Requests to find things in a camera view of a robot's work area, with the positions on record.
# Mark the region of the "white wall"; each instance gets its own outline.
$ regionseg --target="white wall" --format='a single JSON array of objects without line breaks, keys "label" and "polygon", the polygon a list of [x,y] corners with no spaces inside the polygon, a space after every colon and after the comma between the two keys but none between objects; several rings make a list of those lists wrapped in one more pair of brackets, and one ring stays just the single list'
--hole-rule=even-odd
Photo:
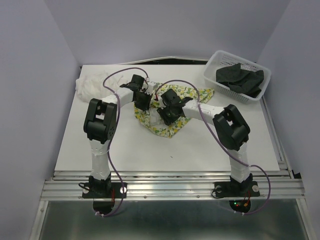
[{"label": "white wall", "polygon": [[0,239],[29,235],[79,76],[43,0],[0,1]]},{"label": "white wall", "polygon": [[45,0],[81,64],[225,50],[257,61],[290,0]]},{"label": "white wall", "polygon": [[320,1],[292,0],[258,63],[272,71],[267,104],[320,238]]}]

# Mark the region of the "floral patterned fabric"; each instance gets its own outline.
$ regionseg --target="floral patterned fabric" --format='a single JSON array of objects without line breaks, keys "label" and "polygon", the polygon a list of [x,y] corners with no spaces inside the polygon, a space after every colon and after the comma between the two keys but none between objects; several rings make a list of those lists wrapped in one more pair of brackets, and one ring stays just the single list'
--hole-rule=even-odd
[{"label": "floral patterned fabric", "polygon": [[[197,93],[193,88],[186,87],[186,86],[173,85],[173,84],[164,85],[159,89],[157,94],[160,96],[161,94],[166,92],[168,89],[173,89],[178,94],[178,96],[180,96],[180,98],[191,97],[195,99],[197,97]],[[198,90],[200,93],[201,103],[208,102],[214,94],[214,90],[210,88],[198,89]],[[158,107],[159,107],[159,103],[155,101],[153,97],[150,102],[150,108],[158,108]],[[149,111],[142,111],[134,107],[134,115],[142,125],[150,129],[154,134],[161,137],[166,137],[166,138],[172,138],[174,134],[176,134],[184,125],[187,124],[187,122],[190,121],[190,118],[188,117],[179,117],[174,123],[172,123],[169,126],[165,124],[152,126],[150,124],[151,115]]]}]

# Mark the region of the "white tabletop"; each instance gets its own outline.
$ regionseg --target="white tabletop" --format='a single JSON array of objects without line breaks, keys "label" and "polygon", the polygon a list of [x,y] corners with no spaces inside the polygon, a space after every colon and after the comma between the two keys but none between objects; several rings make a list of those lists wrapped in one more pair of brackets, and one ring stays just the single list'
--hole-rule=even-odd
[{"label": "white tabletop", "polygon": [[[136,66],[146,70],[152,82],[182,79],[198,88],[206,87],[201,77],[203,65]],[[103,70],[111,74],[128,67],[132,65],[84,65],[81,76],[99,74]],[[139,70],[129,70],[122,74],[128,79],[131,79],[133,74],[144,76]],[[251,129],[247,145],[249,163],[259,165],[266,171],[279,170],[260,102],[246,105],[215,92],[208,104],[237,106]],[[91,170],[91,148],[83,130],[87,109],[88,103],[82,102],[75,94],[55,166],[56,171]],[[192,119],[172,138],[160,137],[135,118],[133,103],[121,108],[110,155],[119,171],[230,171],[229,157],[221,150],[202,121]]]}]

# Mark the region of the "black cloth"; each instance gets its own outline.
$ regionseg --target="black cloth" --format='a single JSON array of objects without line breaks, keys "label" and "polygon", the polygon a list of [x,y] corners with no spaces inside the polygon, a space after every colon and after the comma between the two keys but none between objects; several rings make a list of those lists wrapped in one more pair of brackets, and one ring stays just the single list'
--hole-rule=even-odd
[{"label": "black cloth", "polygon": [[237,94],[245,94],[256,98],[261,89],[259,85],[263,82],[265,74],[263,70],[249,71],[241,69],[241,64],[226,66],[216,71],[217,83],[229,87]]}]

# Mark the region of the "white cloth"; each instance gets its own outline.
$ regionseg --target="white cloth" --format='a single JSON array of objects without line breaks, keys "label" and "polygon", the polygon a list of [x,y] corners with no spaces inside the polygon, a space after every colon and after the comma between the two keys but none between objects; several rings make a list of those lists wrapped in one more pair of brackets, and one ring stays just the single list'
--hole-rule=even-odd
[{"label": "white cloth", "polygon": [[[109,74],[103,71],[99,74],[85,75],[75,81],[75,91],[78,97],[86,103],[91,99],[103,99],[112,94],[111,91],[103,86],[103,82]],[[121,73],[110,77],[105,85],[114,91],[117,91],[122,84],[128,83]]]}]

